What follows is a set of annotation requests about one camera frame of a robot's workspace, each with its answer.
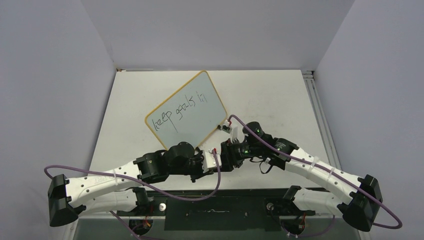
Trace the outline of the yellow framed whiteboard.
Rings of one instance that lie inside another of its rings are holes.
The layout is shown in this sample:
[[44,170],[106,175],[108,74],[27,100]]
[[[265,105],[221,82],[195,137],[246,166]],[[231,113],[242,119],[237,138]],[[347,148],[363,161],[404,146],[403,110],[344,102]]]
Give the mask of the yellow framed whiteboard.
[[180,142],[198,147],[227,116],[209,73],[203,70],[147,114],[144,122],[165,149]]

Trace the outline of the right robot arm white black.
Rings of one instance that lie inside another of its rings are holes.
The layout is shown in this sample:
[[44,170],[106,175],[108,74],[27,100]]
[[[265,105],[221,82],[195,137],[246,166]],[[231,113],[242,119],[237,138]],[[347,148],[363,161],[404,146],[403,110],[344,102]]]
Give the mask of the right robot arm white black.
[[220,145],[221,171],[231,172],[240,168],[244,160],[257,158],[260,164],[298,174],[325,189],[317,191],[292,185],[282,197],[283,211],[291,215],[332,214],[362,232],[369,232],[374,226],[383,202],[375,177],[369,174],[360,177],[334,168],[295,143],[265,133],[257,121],[243,128],[243,141],[238,140],[235,136],[238,131],[228,123],[217,128],[231,135]]

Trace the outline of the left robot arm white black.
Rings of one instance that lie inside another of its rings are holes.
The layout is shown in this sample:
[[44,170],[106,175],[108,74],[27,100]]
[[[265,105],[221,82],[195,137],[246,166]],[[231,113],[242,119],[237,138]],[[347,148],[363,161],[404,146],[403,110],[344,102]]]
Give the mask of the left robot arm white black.
[[120,167],[84,177],[52,177],[47,192],[49,225],[61,227],[91,213],[122,211],[144,215],[155,208],[146,187],[164,182],[170,175],[190,176],[192,182],[222,168],[215,149],[203,151],[187,142],[169,150],[146,153]]

